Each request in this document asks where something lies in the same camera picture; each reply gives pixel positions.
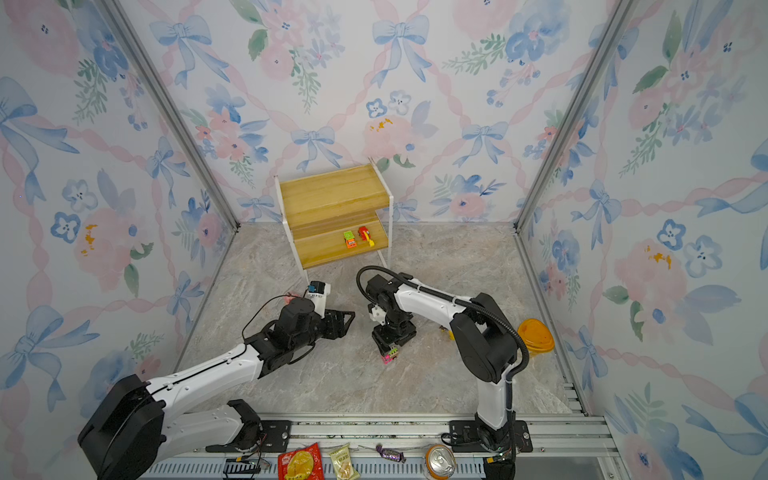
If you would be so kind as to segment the pink toy car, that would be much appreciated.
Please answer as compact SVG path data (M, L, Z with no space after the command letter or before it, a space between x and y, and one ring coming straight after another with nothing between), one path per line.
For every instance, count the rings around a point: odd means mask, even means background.
M383 363L384 364L391 363L393 360L395 360L397 358L398 354L399 354L399 349L396 348L396 347L393 347L392 349L390 349L387 353L385 353L383 355L383 357L382 357Z

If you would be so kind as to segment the green orange toy truck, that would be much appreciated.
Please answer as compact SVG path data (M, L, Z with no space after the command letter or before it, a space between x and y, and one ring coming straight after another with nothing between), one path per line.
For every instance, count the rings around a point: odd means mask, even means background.
M347 248L351 249L357 246L357 242L352 231L344 231L343 237Z

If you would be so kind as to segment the red yellow toy excavator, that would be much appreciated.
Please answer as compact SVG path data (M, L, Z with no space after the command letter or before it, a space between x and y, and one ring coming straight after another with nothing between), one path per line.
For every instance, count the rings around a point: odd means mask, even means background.
M358 234L363 240L365 240L368 243L370 247L375 246L375 241L373 240L371 233L366 226L361 226L358 229Z

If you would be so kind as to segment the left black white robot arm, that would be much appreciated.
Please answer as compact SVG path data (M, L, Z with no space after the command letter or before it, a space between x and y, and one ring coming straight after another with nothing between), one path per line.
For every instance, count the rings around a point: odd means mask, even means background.
M263 429L245 401L205 412L194 407L301 360L320 339L344 337L354 318L352 311L320 311L315 301L292 297L277 319L222 355L167 376L119 380L79 433L78 444L99 479L137 479L155 463L196 448L249 450Z

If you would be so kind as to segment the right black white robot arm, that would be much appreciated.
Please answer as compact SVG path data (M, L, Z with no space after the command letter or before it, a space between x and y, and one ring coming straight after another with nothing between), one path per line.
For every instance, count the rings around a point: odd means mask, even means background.
M394 360L399 348L415 337L415 315L450 331L463 365L478 385L476 438L452 444L492 453L512 449L516 421L512 383L528 366L530 352L496 301L485 293L452 295L410 275L383 267L376 270L378 274L366 283L357 278L356 284L377 323L372 338L384 362Z

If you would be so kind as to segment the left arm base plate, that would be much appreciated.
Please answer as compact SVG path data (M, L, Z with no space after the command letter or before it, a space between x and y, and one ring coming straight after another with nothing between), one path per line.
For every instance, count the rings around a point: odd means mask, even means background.
M290 420L261 420L246 423L235 439L223 445L209 445L206 453L285 453L291 437Z

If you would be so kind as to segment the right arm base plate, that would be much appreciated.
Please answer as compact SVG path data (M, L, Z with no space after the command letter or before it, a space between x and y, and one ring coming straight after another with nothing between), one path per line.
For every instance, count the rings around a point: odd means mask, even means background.
M458 453L499 455L510 450L531 453L533 443L528 425L522 420L507 422L494 430L480 420L453 420L441 441Z

